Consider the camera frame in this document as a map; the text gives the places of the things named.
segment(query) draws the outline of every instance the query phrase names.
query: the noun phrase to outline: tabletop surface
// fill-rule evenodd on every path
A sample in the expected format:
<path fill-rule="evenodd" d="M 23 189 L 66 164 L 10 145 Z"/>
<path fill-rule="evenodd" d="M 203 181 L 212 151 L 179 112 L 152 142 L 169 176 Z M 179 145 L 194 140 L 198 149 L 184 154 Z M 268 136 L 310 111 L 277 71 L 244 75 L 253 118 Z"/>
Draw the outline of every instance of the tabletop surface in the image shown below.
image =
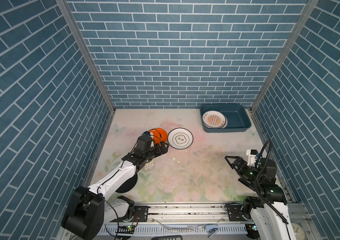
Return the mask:
<path fill-rule="evenodd" d="M 246 158 L 247 149 L 262 148 L 252 125 L 245 132 L 207 133 L 199 109 L 117 109 L 91 183 L 113 170 L 147 130 L 167 133 L 186 128 L 194 138 L 190 147 L 169 147 L 138 173 L 138 182 L 123 195 L 136 202 L 242 201 L 255 192 L 242 185 L 225 156 Z M 110 200 L 121 194 L 114 193 Z"/>

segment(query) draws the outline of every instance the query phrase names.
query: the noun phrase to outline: metal bracket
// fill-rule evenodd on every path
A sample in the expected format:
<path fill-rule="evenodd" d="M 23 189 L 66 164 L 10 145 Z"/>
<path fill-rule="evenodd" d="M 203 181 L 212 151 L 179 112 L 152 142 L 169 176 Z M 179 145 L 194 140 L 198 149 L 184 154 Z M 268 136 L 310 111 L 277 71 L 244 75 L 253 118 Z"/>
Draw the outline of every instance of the metal bracket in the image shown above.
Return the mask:
<path fill-rule="evenodd" d="M 89 170 L 86 174 L 86 178 L 83 181 L 82 186 L 84 186 L 84 187 L 87 187 L 91 184 L 91 180 L 93 178 L 94 171 L 96 170 L 97 163 L 98 163 L 98 160 L 99 160 L 99 156 L 100 156 L 102 149 L 103 149 L 103 146 L 105 144 L 107 134 L 110 131 L 110 127 L 111 127 L 111 123 L 113 122 L 114 115 L 115 115 L 115 113 L 111 112 L 110 115 L 109 115 L 109 118 L 107 119 L 107 124 L 106 124 L 105 130 L 103 131 L 102 138 L 99 141 L 96 153 L 94 154 L 90 168 L 89 168 Z"/>
<path fill-rule="evenodd" d="M 134 206 L 134 212 L 138 213 L 138 222 L 147 222 L 148 206 Z"/>
<path fill-rule="evenodd" d="M 244 221 L 244 218 L 242 216 L 242 205 L 228 205 L 227 208 L 227 215 L 229 216 L 230 222 L 238 222 L 238 221 Z"/>
<path fill-rule="evenodd" d="M 207 224 L 205 225 L 205 229 L 209 238 L 213 237 L 219 231 L 217 224 Z"/>
<path fill-rule="evenodd" d="M 306 22 L 309 20 L 310 15 L 312 14 L 314 8 L 317 6 L 319 0 L 308 0 L 305 7 L 302 9 L 301 15 L 298 18 L 297 22 L 294 24 L 292 31 L 288 39 L 285 42 L 280 54 L 278 55 L 277 59 L 275 60 L 274 65 L 272 66 L 269 75 L 266 77 L 263 86 L 261 87 L 257 97 L 255 98 L 254 102 L 251 104 L 251 111 L 254 112 L 258 105 L 261 103 L 262 98 L 266 94 L 267 90 L 269 89 L 270 85 L 272 84 L 275 76 L 277 75 L 278 71 L 280 70 L 283 62 L 285 61 L 286 57 L 288 56 L 290 50 L 292 49 L 295 41 L 297 40 L 298 36 L 300 35 L 303 27 L 305 26 Z"/>
<path fill-rule="evenodd" d="M 63 18 L 65 19 L 68 28 L 71 31 L 71 34 L 74 37 L 74 40 L 76 44 L 79 47 L 79 50 L 81 51 L 83 58 L 86 61 L 87 66 L 89 67 L 89 70 L 91 74 L 94 77 L 94 80 L 103 96 L 105 99 L 105 102 L 107 106 L 109 107 L 111 113 L 114 113 L 115 107 L 107 94 L 105 84 L 102 81 L 102 78 L 97 70 L 97 67 L 94 63 L 93 58 L 91 57 L 91 54 L 89 52 L 89 49 L 86 46 L 85 40 L 83 39 L 83 36 L 78 28 L 78 25 L 76 24 L 76 21 L 74 19 L 74 16 L 70 10 L 70 7 L 68 6 L 67 0 L 56 0 L 57 5 L 59 7 L 59 10 L 62 12 Z"/>

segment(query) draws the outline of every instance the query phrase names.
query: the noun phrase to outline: blue brick wallpaper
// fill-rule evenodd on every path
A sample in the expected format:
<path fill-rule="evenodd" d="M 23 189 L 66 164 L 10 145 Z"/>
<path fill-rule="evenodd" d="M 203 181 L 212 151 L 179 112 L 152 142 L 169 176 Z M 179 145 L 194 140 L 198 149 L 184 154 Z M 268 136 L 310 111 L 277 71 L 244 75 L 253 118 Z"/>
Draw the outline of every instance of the blue brick wallpaper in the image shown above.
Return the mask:
<path fill-rule="evenodd" d="M 307 0 L 69 4 L 117 108 L 249 107 Z"/>
<path fill-rule="evenodd" d="M 320 0 L 256 117 L 323 239 L 340 239 L 340 1 Z"/>
<path fill-rule="evenodd" d="M 0 240 L 57 236 L 110 111 L 54 0 L 0 0 Z"/>

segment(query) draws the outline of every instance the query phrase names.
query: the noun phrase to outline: black cable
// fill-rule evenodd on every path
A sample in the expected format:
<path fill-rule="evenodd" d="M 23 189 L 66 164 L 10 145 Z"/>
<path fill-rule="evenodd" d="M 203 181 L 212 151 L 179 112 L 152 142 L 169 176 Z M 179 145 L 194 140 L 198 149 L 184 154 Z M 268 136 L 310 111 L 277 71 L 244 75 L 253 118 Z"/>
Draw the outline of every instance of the black cable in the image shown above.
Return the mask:
<path fill-rule="evenodd" d="M 255 167 L 255 168 L 257 168 L 258 163 L 259 163 L 260 159 L 262 158 L 262 154 L 264 153 L 264 150 L 265 150 L 265 148 L 266 148 L 266 142 L 265 142 L 265 144 L 262 146 L 261 152 L 259 153 L 258 158 L 255 160 L 255 163 L 254 163 L 254 167 Z"/>
<path fill-rule="evenodd" d="M 114 175 L 111 176 L 111 178 L 109 178 L 108 180 L 104 181 L 102 184 L 100 184 L 100 185 L 98 186 L 98 188 L 97 188 L 97 194 L 99 194 L 99 188 L 100 188 L 100 186 L 102 186 L 103 184 L 105 184 L 105 182 L 107 182 L 107 181 L 109 181 L 110 179 L 112 179 L 118 172 L 119 172 L 119 169 L 118 169 L 118 171 L 116 171 L 116 172 L 114 173 Z"/>
<path fill-rule="evenodd" d="M 290 237 L 290 234 L 289 234 L 289 229 L 288 229 L 288 224 L 287 223 L 286 223 L 286 231 L 288 232 L 289 240 L 292 240 L 292 238 Z"/>
<path fill-rule="evenodd" d="M 157 137 L 157 136 L 155 136 L 155 135 L 149 135 L 149 136 L 156 137 L 156 138 L 158 138 L 159 140 L 162 141 L 162 139 L 160 139 L 159 137 Z"/>
<path fill-rule="evenodd" d="M 285 223 L 285 224 L 288 224 L 288 220 L 286 220 L 286 218 L 261 194 L 261 192 L 259 190 L 259 183 L 258 182 L 259 182 L 259 179 L 260 179 L 260 175 L 262 175 L 262 173 L 266 169 L 267 162 L 268 162 L 270 154 L 272 152 L 273 141 L 269 139 L 265 142 L 264 146 L 262 147 L 260 156 L 261 156 L 262 152 L 264 151 L 267 144 L 269 144 L 269 149 L 268 149 L 267 154 L 266 154 L 264 166 L 261 168 L 261 170 L 255 176 L 254 189 L 255 189 L 255 192 L 257 193 L 257 195 L 260 197 L 260 199 L 262 199 L 282 219 L 282 222 Z"/>
<path fill-rule="evenodd" d="M 236 202 L 229 203 L 229 204 L 225 204 L 225 206 L 224 206 L 225 210 L 226 210 L 226 211 L 229 211 L 229 209 L 227 209 L 227 206 L 231 206 L 231 205 L 242 206 L 243 204 L 239 204 L 239 203 L 236 203 Z"/>
<path fill-rule="evenodd" d="M 157 137 L 157 136 L 156 136 L 156 137 L 157 137 L 159 140 L 162 140 L 162 134 L 161 134 L 161 132 L 160 132 L 159 130 L 157 130 L 157 129 L 155 129 L 155 128 L 152 128 L 152 129 L 150 129 L 148 132 L 150 132 L 151 130 L 157 131 L 158 134 L 159 134 L 159 136 L 160 136 L 161 138 L 159 138 L 159 137 Z"/>
<path fill-rule="evenodd" d="M 117 235 L 118 235 L 118 229 L 119 229 L 119 221 L 118 221 L 118 214 L 117 212 L 115 211 L 115 208 L 113 206 L 111 206 L 111 204 L 105 199 L 105 202 L 110 206 L 110 208 L 112 208 L 115 212 L 115 216 L 117 217 L 117 231 L 115 232 L 115 236 L 111 235 L 111 233 L 109 233 L 109 231 L 107 230 L 106 228 L 106 224 L 105 224 L 105 229 L 106 231 L 112 236 L 114 237 L 114 240 L 117 238 Z"/>
<path fill-rule="evenodd" d="M 137 215 L 137 223 L 134 225 L 135 215 Z M 138 226 L 138 213 L 137 212 L 133 212 L 133 220 L 131 220 L 131 227 L 134 229 L 137 226 Z"/>
<path fill-rule="evenodd" d="M 135 148 L 135 146 L 137 145 L 137 143 L 138 143 L 138 139 L 137 139 L 137 141 L 135 142 L 133 149 L 131 149 L 131 151 L 130 151 L 129 153 L 131 153 L 131 152 L 134 151 L 134 148 Z"/>

